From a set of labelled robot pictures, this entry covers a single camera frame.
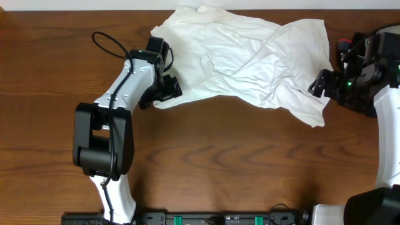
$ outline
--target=wood grain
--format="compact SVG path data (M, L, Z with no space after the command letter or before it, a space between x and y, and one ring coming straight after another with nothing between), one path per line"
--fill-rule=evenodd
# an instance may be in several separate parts
M100 30L129 48L144 48L150 30L171 13L6 14L0 22L1 224L58 224L65 212L102 210L96 188L73 166L73 115L79 102L93 102L112 84L121 62L90 35ZM278 24L324 19L331 59L337 39L400 21L399 11L234 13ZM311 128L287 110L235 97L135 109L132 195L141 207L169 211L344 204L374 187L378 123L335 102L324 118L324 127Z

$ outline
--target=black cable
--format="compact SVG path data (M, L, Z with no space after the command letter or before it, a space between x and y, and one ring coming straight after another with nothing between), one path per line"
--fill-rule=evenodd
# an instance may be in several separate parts
M114 115L113 115L113 104L114 104L114 100L115 100L115 96L117 95L118 91L120 90L120 88L124 85L125 81L129 78L129 76L133 73L133 60L132 57L129 55L128 51L126 50L126 48L119 43L117 40L115 40L113 37L111 37L108 34L104 34L103 32L100 31L96 31L92 33L92 40L93 42L96 44L97 47L101 48L103 51L106 51L109 54L112 54L113 56L116 56L118 58L122 58L125 59L125 57L123 56L119 56L111 51L108 51L107 49L103 48L94 38L96 34L100 34L103 35L104 37L112 40L114 43L116 43L125 53L125 55L128 57L129 59L129 63L131 64L131 68L129 69L128 74L124 77L124 79L118 84L117 88L114 90L114 92L110 95L110 103L108 106L108 126L109 126L109 130L110 130L110 148L111 148L111 163L110 163L110 172L108 174L107 179L101 183L102 189L104 190L104 195L106 197L106 201L107 201L107 205L108 208L110 209L110 224L113 224L113 216L114 216L114 209L113 206L111 204L111 200L109 198L108 195L108 191L107 191L107 184L110 182L111 180L111 176L114 173L114 168L115 168L115 146L114 146Z
M286 207L287 209L290 209L287 205L285 205L285 204L283 204L283 203L278 203L278 204L274 205L273 207L271 207L270 210L269 210L269 214L268 214L268 220L269 220L269 222L272 223L273 225L277 225L277 224L276 224L276 222L274 222L274 221L271 219L271 213L272 213L273 209L276 208L277 206L284 206L284 207Z
M172 61L167 67L164 68L164 72L167 72L168 69L170 69L173 66L173 63L174 63L174 52L173 52L173 49L169 48L169 50L171 51Z
M394 23L392 23L392 24L388 24L388 25L382 26L382 27L380 27L380 28L374 30L373 32L370 32L369 34L365 35L361 40L359 40L359 41L350 49L350 51L348 51L348 52L344 55L343 61L346 61L347 59L349 59L349 57L351 57L351 55L354 54L355 49L359 48L360 45L362 45L362 44L365 42L365 40L366 40L367 38L371 37L372 35L376 34L378 31L380 31L380 30L382 30L382 29L389 28L389 27L391 27L391 26L398 26L398 25L400 25L400 22L394 22Z

